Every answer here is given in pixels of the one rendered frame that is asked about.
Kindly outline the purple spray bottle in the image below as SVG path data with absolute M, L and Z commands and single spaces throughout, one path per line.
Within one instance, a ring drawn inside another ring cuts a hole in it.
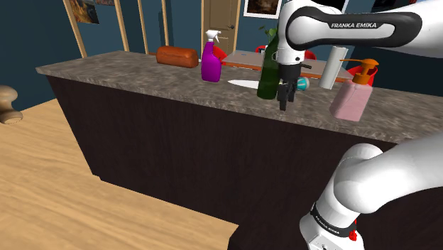
M 218 82 L 220 80 L 222 64 L 214 55 L 214 40 L 218 40 L 220 31 L 208 30 L 207 42 L 205 44 L 201 58 L 201 76 L 204 81 Z

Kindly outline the light wooden post frame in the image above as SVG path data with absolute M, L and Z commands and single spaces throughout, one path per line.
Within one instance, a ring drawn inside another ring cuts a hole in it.
M 155 54 L 171 45 L 170 0 L 94 0 L 99 24 L 78 23 L 70 0 L 63 0 L 82 57 L 117 50 Z

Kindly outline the brown wooden door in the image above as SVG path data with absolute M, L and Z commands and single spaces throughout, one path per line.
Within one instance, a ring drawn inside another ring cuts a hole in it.
M 236 50 L 241 0 L 201 0 L 201 52 L 207 30 L 221 31 L 214 41 L 227 55 Z

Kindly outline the pink soap dispenser, orange pump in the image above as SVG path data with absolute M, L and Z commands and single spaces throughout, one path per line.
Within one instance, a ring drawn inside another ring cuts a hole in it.
M 337 119 L 358 122 L 373 91 L 372 86 L 368 85 L 371 78 L 368 71 L 379 63 L 374 59 L 348 59 L 348 61 L 360 62 L 362 71 L 357 72 L 352 80 L 342 84 L 329 111 Z

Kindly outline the dark green glass bottle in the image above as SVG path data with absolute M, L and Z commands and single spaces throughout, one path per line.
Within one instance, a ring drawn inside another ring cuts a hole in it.
M 265 49 L 257 96 L 261 99 L 274 99 L 280 82 L 279 66 L 275 59 L 279 38 L 276 35 Z

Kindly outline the white-framed dark wall picture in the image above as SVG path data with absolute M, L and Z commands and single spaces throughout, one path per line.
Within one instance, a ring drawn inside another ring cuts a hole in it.
M 245 0 L 244 16 L 278 19 L 282 0 Z

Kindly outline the green leafy plant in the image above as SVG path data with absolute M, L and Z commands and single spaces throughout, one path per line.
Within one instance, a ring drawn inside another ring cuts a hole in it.
M 273 39 L 273 37 L 276 35 L 276 33 L 278 32 L 277 28 L 266 29 L 265 26 L 261 26 L 258 29 L 263 30 L 263 32 L 266 34 L 269 41 L 271 41 Z

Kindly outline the round light wooden knob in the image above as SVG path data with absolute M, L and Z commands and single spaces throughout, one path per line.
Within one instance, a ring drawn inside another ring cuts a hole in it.
M 0 123 L 14 124 L 23 119 L 21 112 L 12 107 L 12 102 L 18 97 L 18 92 L 7 85 L 0 85 Z

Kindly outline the dark kitchen counter cabinet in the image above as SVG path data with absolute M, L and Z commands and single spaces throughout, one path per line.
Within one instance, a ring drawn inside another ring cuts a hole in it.
M 281 111 L 236 80 L 116 51 L 40 66 L 91 172 L 101 180 L 235 224 L 277 202 L 303 216 L 357 143 L 382 150 L 443 131 L 443 97 L 377 88 L 360 122 L 329 113 L 311 87 Z

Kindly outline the orange wall poster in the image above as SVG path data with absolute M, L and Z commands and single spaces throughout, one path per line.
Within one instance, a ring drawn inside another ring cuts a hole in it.
M 76 22 L 99 24 L 94 0 L 70 0 L 70 5 Z

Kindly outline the white paper towel roll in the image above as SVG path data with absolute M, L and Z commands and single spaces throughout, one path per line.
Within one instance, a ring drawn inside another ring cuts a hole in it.
M 332 89 L 341 69 L 343 60 L 346 57 L 348 48 L 333 46 L 324 67 L 322 76 L 319 79 L 319 86 L 324 89 Z

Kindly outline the dark robot stand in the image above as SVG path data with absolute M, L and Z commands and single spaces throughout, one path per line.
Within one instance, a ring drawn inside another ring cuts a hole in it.
M 443 250 L 443 207 L 402 207 L 358 219 L 365 250 Z M 227 250 L 308 250 L 298 226 L 250 229 Z

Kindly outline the brown bread loaf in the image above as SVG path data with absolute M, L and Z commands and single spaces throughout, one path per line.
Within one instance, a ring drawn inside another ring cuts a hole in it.
M 156 60 L 160 64 L 186 68 L 194 68 L 199 65 L 196 50 L 169 45 L 159 47 L 156 53 Z

